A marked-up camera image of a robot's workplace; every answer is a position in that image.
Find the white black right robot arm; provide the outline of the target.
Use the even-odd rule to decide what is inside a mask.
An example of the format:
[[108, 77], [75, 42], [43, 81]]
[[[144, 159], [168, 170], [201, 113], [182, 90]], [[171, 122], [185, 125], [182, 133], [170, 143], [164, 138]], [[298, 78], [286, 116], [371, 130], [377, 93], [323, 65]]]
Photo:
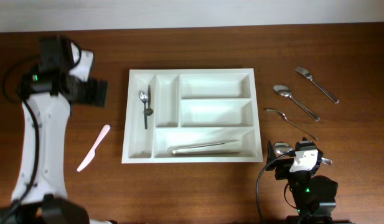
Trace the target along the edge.
[[323, 152], [304, 138], [295, 147], [285, 142], [273, 144], [274, 152], [289, 156], [274, 163], [275, 179], [286, 179], [287, 189], [293, 195], [296, 216], [286, 217], [292, 224], [348, 223], [333, 220], [331, 213], [336, 207], [338, 183], [323, 175], [316, 175], [323, 161]]

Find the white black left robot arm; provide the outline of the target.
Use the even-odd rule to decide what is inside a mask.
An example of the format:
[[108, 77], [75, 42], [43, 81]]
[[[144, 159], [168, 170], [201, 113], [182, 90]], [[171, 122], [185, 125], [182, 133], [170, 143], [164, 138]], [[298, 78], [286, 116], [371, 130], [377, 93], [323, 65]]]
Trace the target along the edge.
[[104, 107], [108, 82], [89, 76], [94, 53], [72, 39], [43, 37], [39, 44], [38, 64], [17, 87], [24, 113], [22, 160], [11, 204], [0, 207], [0, 223], [94, 223], [67, 198], [65, 132], [74, 104]]

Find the pink plastic knife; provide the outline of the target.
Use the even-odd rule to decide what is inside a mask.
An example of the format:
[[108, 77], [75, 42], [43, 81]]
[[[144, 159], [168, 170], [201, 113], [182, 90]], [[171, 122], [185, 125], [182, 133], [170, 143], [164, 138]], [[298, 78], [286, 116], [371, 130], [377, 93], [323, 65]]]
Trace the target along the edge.
[[81, 164], [77, 167], [77, 172], [81, 172], [94, 159], [96, 155], [96, 149], [98, 148], [102, 140], [105, 138], [105, 136], [109, 133], [110, 129], [111, 126], [109, 124], [106, 124], [102, 127], [98, 137], [96, 138], [89, 152], [87, 153]]

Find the steel spoon under right arm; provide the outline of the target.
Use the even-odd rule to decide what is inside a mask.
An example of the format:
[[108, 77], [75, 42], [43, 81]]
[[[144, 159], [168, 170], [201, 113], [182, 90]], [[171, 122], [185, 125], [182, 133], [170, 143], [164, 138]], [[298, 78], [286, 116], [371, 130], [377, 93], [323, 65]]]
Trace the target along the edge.
[[[293, 150], [293, 147], [286, 142], [276, 142], [273, 144], [273, 148], [277, 154], [285, 154]], [[332, 165], [332, 161], [325, 157], [322, 157], [321, 162], [327, 166]]]

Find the small steel teaspoon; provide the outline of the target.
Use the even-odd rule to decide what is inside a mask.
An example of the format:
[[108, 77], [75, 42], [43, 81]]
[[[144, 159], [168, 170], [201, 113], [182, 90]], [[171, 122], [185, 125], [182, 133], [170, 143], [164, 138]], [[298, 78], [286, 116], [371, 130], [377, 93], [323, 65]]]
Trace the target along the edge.
[[140, 91], [139, 92], [139, 99], [142, 101], [143, 103], [143, 115], [144, 115], [144, 128], [147, 129], [148, 128], [148, 119], [147, 119], [147, 114], [146, 114], [146, 105], [147, 105], [147, 102], [148, 102], [148, 94], [145, 92], [145, 91]]

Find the thin steel fork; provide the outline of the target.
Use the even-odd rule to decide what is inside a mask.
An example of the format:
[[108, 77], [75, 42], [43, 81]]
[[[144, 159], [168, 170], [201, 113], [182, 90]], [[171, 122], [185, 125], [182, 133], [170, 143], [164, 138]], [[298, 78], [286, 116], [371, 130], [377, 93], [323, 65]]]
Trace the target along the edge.
[[278, 114], [280, 117], [282, 117], [283, 120], [285, 120], [287, 123], [291, 124], [292, 126], [294, 126], [295, 128], [298, 128], [299, 130], [301, 130], [302, 132], [306, 133], [307, 135], [309, 135], [310, 137], [312, 137], [313, 139], [315, 140], [318, 140], [318, 137], [313, 135], [312, 133], [310, 133], [309, 131], [306, 131], [305, 129], [303, 129], [302, 127], [300, 127], [298, 124], [296, 123], [293, 123], [292, 121], [290, 121], [288, 119], [288, 117], [280, 110], [274, 110], [274, 109], [266, 109], [266, 111], [269, 111], [269, 112], [272, 112], [272, 113], [276, 113]]

